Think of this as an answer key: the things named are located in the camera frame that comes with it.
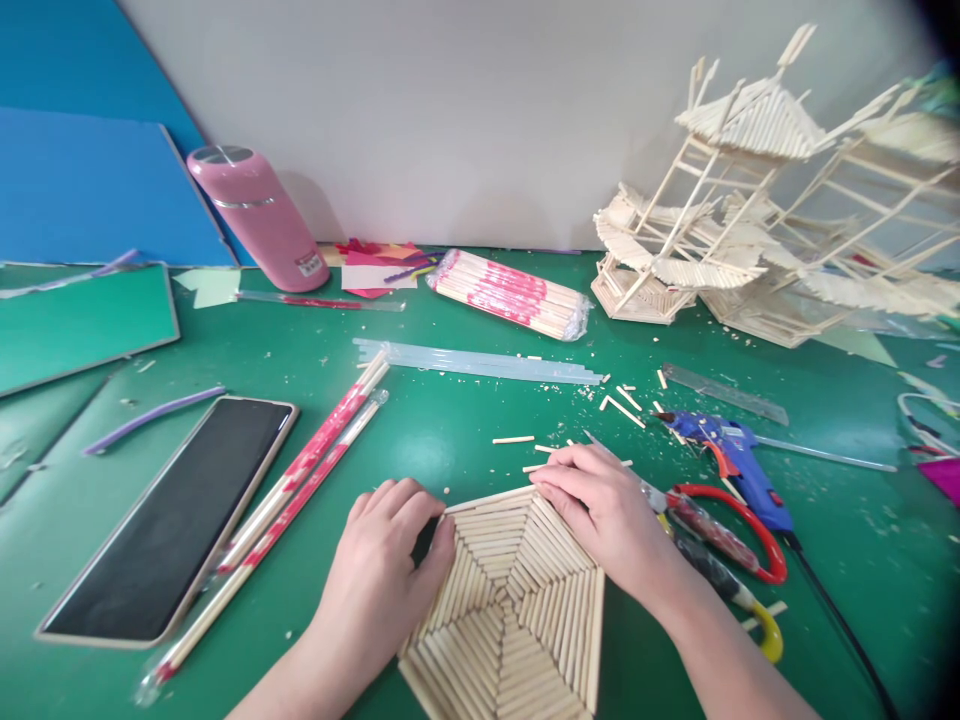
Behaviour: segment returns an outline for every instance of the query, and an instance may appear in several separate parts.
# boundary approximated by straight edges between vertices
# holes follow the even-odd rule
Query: purple foam strip
[[[50,282],[42,283],[40,285],[29,285],[24,288],[17,288],[16,290],[0,291],[0,299],[6,300],[20,297],[21,295],[29,295],[30,293],[34,292],[53,290],[54,288],[63,287],[64,285],[71,285],[75,282],[81,282],[82,280],[92,280],[93,278],[102,277],[103,275],[109,275],[112,272],[116,272],[117,268],[132,260],[139,254],[139,250],[128,250],[116,260],[113,260],[103,267],[97,268],[96,270],[91,270],[88,273],[81,273],[80,275],[63,278],[62,280],[51,280]]]
[[[114,430],[109,435],[97,440],[93,445],[86,448],[81,452],[81,455],[96,455],[103,450],[106,450],[108,447],[113,445],[117,440],[122,438],[125,435],[129,435],[134,430],[136,430],[141,425],[146,425],[151,420],[156,420],[158,417],[162,417],[167,413],[171,413],[174,410],[179,410],[182,407],[187,405],[193,405],[198,403],[201,400],[206,400],[207,398],[214,397],[216,395],[223,395],[227,391],[224,387],[215,387],[210,388],[209,390],[204,390],[203,392],[196,393],[195,395],[187,395],[187,397],[180,398],[179,400],[171,400],[168,403],[164,403],[158,407],[155,407],[150,412],[144,413],[138,418],[131,420],[130,422],[121,425],[116,430]]]

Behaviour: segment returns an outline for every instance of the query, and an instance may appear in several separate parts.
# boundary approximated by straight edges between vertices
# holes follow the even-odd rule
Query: pink thermos
[[[263,155],[211,145],[190,153],[187,167],[270,282],[308,292],[327,281],[330,269]]]

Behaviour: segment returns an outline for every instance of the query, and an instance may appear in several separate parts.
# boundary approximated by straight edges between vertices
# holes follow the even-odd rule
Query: clear ruler
[[[776,403],[764,400],[758,395],[751,395],[750,393],[743,392],[743,390],[737,390],[734,387],[724,385],[716,380],[705,378],[703,375],[697,375],[689,370],[684,370],[682,367],[677,367],[672,363],[663,364],[663,375],[676,383],[686,385],[688,388],[696,390],[701,395],[708,395],[717,400],[723,400],[723,402],[736,405],[742,410],[747,410],[760,417],[778,422],[781,425],[790,424],[786,410]]]

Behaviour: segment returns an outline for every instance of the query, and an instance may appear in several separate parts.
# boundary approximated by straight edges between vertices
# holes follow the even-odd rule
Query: green paper
[[[822,335],[815,337],[814,340],[822,342],[824,345],[835,347],[838,350],[859,355],[873,362],[889,365],[890,367],[897,367],[896,360],[890,356],[890,353],[887,352],[887,349],[883,346],[883,343],[880,342],[880,339],[870,332],[854,330],[853,328],[840,325],[839,327],[827,330]]]
[[[0,397],[179,337],[162,265],[0,301]]]
[[[173,279],[187,290],[197,291],[193,299],[195,310],[236,302],[237,290],[240,289],[239,270],[196,268],[187,270]]]

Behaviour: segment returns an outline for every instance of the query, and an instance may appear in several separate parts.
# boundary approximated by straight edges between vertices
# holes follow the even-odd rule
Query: finger
[[[393,523],[398,528],[400,546],[413,552],[417,542],[417,535],[432,517],[442,514],[446,505],[437,500],[426,490],[421,490],[411,497],[393,517]]]
[[[380,484],[380,487],[373,491],[373,495],[371,495],[370,499],[367,501],[367,506],[364,508],[364,511],[372,512],[377,505],[383,502],[383,498],[386,497],[387,493],[390,492],[390,490],[392,490],[396,484],[397,481],[393,478],[384,480]]]
[[[612,467],[619,467],[614,456],[593,445],[568,445],[550,453],[548,465],[566,465],[588,473],[601,475]]]
[[[356,501],[353,503],[353,507],[350,508],[350,514],[347,515],[347,525],[363,515],[363,511],[370,503],[370,498],[372,497],[373,493],[363,493],[363,495],[356,499]]]
[[[605,485],[603,477],[565,465],[547,465],[535,470],[530,473],[530,482],[536,485],[554,485],[577,500],[582,500],[587,507],[593,507],[597,503],[598,489]]]
[[[570,526],[580,543],[590,547],[597,536],[597,526],[593,524],[590,513],[584,509],[583,505],[575,497],[550,483],[541,483],[538,488],[540,494],[553,505],[560,517]]]
[[[413,478],[404,478],[394,485],[390,489],[390,492],[380,501],[380,504],[377,505],[377,512],[388,518],[392,518],[400,511],[400,508],[407,504],[407,500],[422,490],[423,485],[416,480]]]
[[[440,586],[443,585],[450,568],[453,567],[456,554],[454,530],[454,520],[451,516],[448,515],[440,521],[433,535],[430,552],[410,577],[416,620],[422,619],[427,614],[433,599],[440,591]]]

